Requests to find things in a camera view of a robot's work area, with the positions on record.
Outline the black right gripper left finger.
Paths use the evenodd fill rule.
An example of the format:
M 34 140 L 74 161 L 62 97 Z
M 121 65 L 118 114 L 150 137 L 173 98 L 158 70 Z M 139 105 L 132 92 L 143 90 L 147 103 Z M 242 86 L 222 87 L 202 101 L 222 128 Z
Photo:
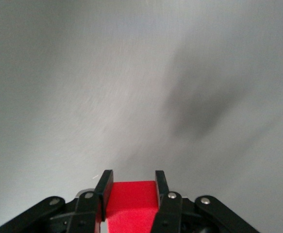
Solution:
M 1 225 L 0 233 L 99 233 L 113 184 L 113 171 L 105 170 L 94 189 L 68 203 L 59 196 L 45 198 Z

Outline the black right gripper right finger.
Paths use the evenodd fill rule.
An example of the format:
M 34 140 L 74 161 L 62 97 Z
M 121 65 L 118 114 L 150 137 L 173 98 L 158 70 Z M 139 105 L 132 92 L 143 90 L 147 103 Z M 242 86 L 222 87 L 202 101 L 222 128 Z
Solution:
M 217 198 L 209 195 L 195 201 L 171 191 L 164 171 L 155 172 L 158 211 L 152 233 L 257 233 L 247 223 Z

